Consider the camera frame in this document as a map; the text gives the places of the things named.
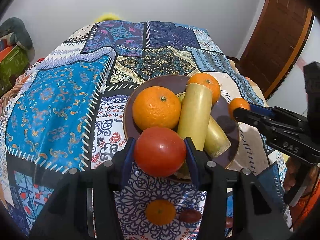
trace door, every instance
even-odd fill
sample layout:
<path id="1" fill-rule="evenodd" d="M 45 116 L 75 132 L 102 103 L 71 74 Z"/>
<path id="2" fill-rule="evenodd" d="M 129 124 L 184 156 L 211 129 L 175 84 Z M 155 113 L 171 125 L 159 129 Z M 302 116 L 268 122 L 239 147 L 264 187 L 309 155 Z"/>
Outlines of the door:
<path id="1" fill-rule="evenodd" d="M 267 98 L 294 62 L 312 12 L 301 0 L 266 0 L 240 66 Z"/>

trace metal screw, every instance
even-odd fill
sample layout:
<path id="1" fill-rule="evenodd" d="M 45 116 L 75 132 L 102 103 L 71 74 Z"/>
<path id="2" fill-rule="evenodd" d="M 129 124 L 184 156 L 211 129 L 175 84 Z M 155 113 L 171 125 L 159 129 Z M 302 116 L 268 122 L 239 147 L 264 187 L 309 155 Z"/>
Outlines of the metal screw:
<path id="1" fill-rule="evenodd" d="M 78 172 L 78 169 L 77 169 L 77 168 L 71 168 L 71 169 L 69 170 L 69 173 L 72 174 L 72 175 L 76 174 L 77 172 Z"/>
<path id="2" fill-rule="evenodd" d="M 242 172 L 245 174 L 245 175 L 249 175 L 251 173 L 250 169 L 248 168 L 243 168 L 242 169 Z"/>
<path id="3" fill-rule="evenodd" d="M 105 167 L 111 167 L 113 165 L 113 162 L 112 161 L 106 161 L 106 162 L 103 163 L 103 165 Z"/>
<path id="4" fill-rule="evenodd" d="M 208 161 L 207 166 L 213 168 L 216 166 L 216 163 L 214 161 Z"/>

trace tablecloth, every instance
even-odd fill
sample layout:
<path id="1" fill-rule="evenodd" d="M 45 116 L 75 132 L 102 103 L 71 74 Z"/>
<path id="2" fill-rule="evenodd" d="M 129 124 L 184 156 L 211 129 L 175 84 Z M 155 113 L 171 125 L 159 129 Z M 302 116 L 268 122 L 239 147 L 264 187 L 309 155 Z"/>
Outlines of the tablecloth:
<path id="1" fill-rule="evenodd" d="M 243 97 L 264 105 L 205 29 L 169 22 L 104 21 L 80 28 L 43 61 L 29 68 L 0 119 L 0 179 L 7 209 L 28 235 L 57 181 L 71 168 L 94 169 L 124 148 L 124 108 L 131 93 L 153 77 L 206 72 L 230 102 Z M 282 154 L 257 129 L 239 123 L 240 143 L 229 169 L 248 167 L 284 213 Z M 205 192 L 192 184 L 153 178 L 136 165 L 128 186 L 115 192 L 125 239 L 196 239 L 200 223 L 178 220 L 185 208 L 203 212 Z M 228 216 L 233 216 L 232 193 Z M 146 205 L 168 199 L 172 223 L 155 226 Z M 94 228 L 94 219 L 88 222 Z"/>

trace white wall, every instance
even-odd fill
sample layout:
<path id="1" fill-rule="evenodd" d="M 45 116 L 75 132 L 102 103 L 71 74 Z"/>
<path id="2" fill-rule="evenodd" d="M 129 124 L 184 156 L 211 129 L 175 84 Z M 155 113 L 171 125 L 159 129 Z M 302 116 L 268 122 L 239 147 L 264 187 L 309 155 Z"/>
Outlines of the white wall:
<path id="1" fill-rule="evenodd" d="M 258 23 L 258 20 L 259 20 L 259 18 L 260 18 L 260 14 L 261 14 L 261 11 L 262 11 L 262 9 L 263 9 L 264 2 L 265 2 L 265 1 L 266 1 L 266 0 L 259 0 L 256 13 L 255 13 L 254 16 L 253 16 L 253 20 L 252 20 L 252 22 L 251 22 L 251 25 L 250 25 L 249 30 L 248 30 L 248 32 L 247 32 L 247 35 L 245 36 L 244 41 L 243 41 L 243 43 L 242 43 L 242 45 L 241 45 L 241 47 L 240 47 L 240 50 L 239 50 L 239 52 L 238 52 L 238 54 L 237 54 L 237 56 L 236 56 L 236 58 L 239 59 L 239 60 L 240 60 L 240 58 L 241 58 L 241 56 L 242 56 L 245 48 L 247 47 L 247 45 L 248 45 L 248 43 L 249 43 L 249 40 L 250 40 L 250 38 L 251 38 L 251 36 L 252 36 L 252 33 L 253 33 L 253 31 L 254 31 L 257 23 Z"/>
<path id="2" fill-rule="evenodd" d="M 1 19 L 19 17 L 35 48 L 34 60 L 46 57 L 75 30 L 104 12 L 140 22 L 160 20 L 206 28 L 231 57 L 250 28 L 259 0 L 14 0 Z"/>
<path id="3" fill-rule="evenodd" d="M 302 114 L 307 109 L 307 95 L 302 70 L 304 65 L 313 61 L 320 62 L 320 23 L 317 18 L 314 18 L 308 40 L 297 62 L 268 100 L 268 104 Z"/>

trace plate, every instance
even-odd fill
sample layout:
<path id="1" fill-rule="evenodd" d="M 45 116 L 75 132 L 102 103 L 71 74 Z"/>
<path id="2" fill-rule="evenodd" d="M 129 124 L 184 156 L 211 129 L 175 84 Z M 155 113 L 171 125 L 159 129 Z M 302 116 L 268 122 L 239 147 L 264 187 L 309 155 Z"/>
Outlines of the plate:
<path id="1" fill-rule="evenodd" d="M 124 109 L 123 126 L 126 139 L 133 137 L 137 140 L 142 133 L 142 131 L 134 123 L 132 117 L 132 104 L 142 90 L 152 86 L 160 86 L 170 89 L 175 94 L 179 94 L 185 91 L 188 79 L 188 76 L 165 75 L 152 78 L 141 84 L 131 94 Z M 211 116 L 218 123 L 218 125 L 220 125 L 231 142 L 231 146 L 228 150 L 226 150 L 220 156 L 214 158 L 215 162 L 220 164 L 222 167 L 227 168 L 235 158 L 239 147 L 238 123 L 230 119 L 228 113 L 228 103 L 222 96 L 220 96 L 218 102 L 211 109 Z M 169 178 L 177 182 L 191 182 L 189 179 L 178 179 L 174 175 L 170 176 Z"/>

